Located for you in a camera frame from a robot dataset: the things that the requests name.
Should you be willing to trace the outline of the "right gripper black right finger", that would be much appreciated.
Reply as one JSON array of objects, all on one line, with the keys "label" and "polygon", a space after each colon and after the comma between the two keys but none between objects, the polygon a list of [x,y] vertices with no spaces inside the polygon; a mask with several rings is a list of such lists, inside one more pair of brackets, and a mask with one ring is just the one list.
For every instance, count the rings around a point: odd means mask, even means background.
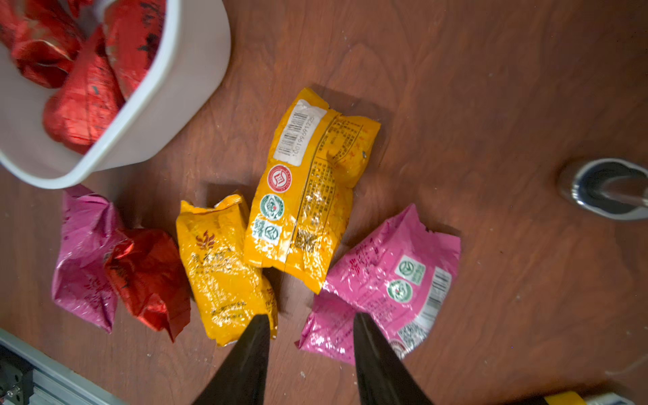
[{"label": "right gripper black right finger", "polygon": [[432,405],[370,314],[354,317],[354,359],[362,404]]}]

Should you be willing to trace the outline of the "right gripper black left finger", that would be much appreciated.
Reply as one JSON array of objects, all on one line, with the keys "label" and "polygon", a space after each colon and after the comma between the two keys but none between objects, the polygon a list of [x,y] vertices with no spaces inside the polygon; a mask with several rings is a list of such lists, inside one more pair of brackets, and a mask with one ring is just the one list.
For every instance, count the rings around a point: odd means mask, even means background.
[{"label": "right gripper black left finger", "polygon": [[263,404],[269,346],[269,318],[256,315],[193,404]]}]

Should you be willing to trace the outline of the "small yellow tea bag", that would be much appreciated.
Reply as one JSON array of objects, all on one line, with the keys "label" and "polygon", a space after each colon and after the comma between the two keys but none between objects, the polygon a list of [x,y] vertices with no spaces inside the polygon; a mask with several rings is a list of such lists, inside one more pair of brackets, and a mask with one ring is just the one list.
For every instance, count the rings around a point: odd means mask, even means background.
[{"label": "small yellow tea bag", "polygon": [[208,338],[219,346],[240,339],[257,315],[269,320],[270,337],[278,334],[278,306],[261,268],[244,260],[250,211],[239,193],[212,208],[181,202],[177,217],[180,257]]}]

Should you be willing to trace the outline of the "pink tea bag with barcode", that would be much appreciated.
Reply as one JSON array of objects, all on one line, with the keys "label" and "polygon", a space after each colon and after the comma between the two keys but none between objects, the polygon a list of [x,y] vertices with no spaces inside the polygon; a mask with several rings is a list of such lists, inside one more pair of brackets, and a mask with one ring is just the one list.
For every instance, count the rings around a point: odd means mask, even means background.
[{"label": "pink tea bag with barcode", "polygon": [[331,267],[297,348],[354,364],[354,317],[364,312],[403,359],[429,336],[460,254],[459,237],[430,231],[409,205]]}]

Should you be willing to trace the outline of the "small red tea bag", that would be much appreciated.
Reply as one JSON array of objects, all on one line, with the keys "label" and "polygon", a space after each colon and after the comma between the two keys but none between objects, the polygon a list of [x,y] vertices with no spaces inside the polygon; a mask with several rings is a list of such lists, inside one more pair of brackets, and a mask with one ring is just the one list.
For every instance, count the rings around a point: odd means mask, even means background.
[{"label": "small red tea bag", "polygon": [[122,229],[105,274],[126,309],[175,341],[191,320],[190,287],[178,247],[163,229]]}]

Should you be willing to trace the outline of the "large yellow tea bag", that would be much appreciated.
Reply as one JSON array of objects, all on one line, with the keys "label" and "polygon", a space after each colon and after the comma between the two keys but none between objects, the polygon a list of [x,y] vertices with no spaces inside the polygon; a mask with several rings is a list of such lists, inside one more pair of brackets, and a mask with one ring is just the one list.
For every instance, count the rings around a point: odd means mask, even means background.
[{"label": "large yellow tea bag", "polygon": [[275,131],[251,204],[246,262],[288,273],[320,293],[380,129],[302,89]]}]

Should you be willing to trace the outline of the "white plastic storage box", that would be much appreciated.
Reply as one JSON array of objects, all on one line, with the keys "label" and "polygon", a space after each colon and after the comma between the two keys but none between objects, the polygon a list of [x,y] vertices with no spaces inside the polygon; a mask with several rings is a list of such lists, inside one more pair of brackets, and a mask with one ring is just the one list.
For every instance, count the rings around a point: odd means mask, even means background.
[{"label": "white plastic storage box", "polygon": [[115,120],[80,155],[42,126],[52,90],[22,77],[1,48],[1,164],[23,182],[64,189],[91,173],[155,156],[216,91],[231,56],[231,27],[221,1],[169,1],[152,67]]}]

